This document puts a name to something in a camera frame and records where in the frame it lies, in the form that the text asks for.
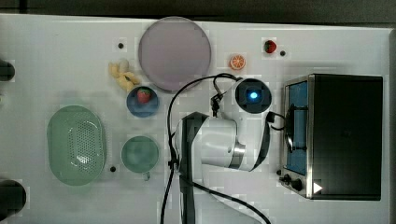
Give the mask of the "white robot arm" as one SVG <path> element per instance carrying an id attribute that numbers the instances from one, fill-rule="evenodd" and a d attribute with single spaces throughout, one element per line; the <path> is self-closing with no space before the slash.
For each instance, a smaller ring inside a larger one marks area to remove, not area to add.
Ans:
<path id="1" fill-rule="evenodd" d="M 251 172 L 266 159 L 272 93 L 256 78 L 240 78 L 213 97 L 211 115 L 193 112 L 172 137 L 177 154 L 181 224 L 270 224 L 253 205 L 205 185 L 205 165 Z"/>

